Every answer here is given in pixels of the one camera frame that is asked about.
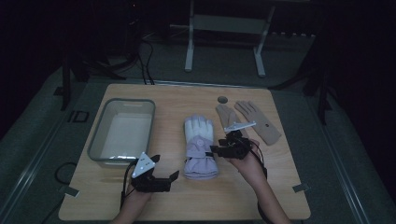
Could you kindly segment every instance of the wooden table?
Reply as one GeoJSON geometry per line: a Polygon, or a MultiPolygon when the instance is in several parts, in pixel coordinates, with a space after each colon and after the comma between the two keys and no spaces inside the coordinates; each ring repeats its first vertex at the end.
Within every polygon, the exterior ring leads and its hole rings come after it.
{"type": "MultiPolygon", "coordinates": [[[[156,164],[154,175],[168,177],[174,171],[180,171],[171,191],[155,193],[139,220],[261,219],[253,190],[223,158],[217,158],[219,176],[216,178],[189,180],[183,176],[186,159],[184,118],[200,114],[212,119],[217,145],[218,139],[225,136],[215,110],[219,96],[228,98],[229,107],[233,107],[235,101],[254,102],[282,133],[278,142],[268,147],[252,128],[247,128],[249,137],[261,143],[268,182],[289,218],[309,218],[310,210],[304,192],[295,193],[292,189],[301,182],[271,92],[263,89],[111,84],[70,183],[70,187],[80,193],[77,198],[64,198],[60,219],[110,220],[119,212],[124,169],[103,168],[87,154],[104,104],[112,98],[150,99],[155,102],[156,113],[148,155],[160,154],[161,160],[156,164]]],[[[236,113],[242,122],[246,121],[242,114],[236,113]]]]}

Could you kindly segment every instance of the table leg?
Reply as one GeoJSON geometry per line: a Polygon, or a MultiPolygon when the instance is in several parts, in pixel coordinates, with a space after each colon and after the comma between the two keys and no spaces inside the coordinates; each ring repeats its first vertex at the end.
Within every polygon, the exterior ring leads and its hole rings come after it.
{"type": "Polygon", "coordinates": [[[271,20],[274,16],[276,7],[271,7],[270,12],[268,13],[268,17],[265,21],[264,28],[262,30],[262,38],[260,39],[260,43],[257,47],[253,49],[254,53],[254,58],[256,60],[256,67],[257,67],[257,72],[259,77],[265,77],[265,70],[264,70],[264,65],[262,64],[262,47],[264,45],[265,38],[268,35],[268,30],[271,25],[271,20]]]}
{"type": "Polygon", "coordinates": [[[190,26],[189,26],[189,45],[187,46],[186,65],[184,70],[190,72],[192,70],[192,59],[194,55],[194,0],[190,0],[190,26]]]}

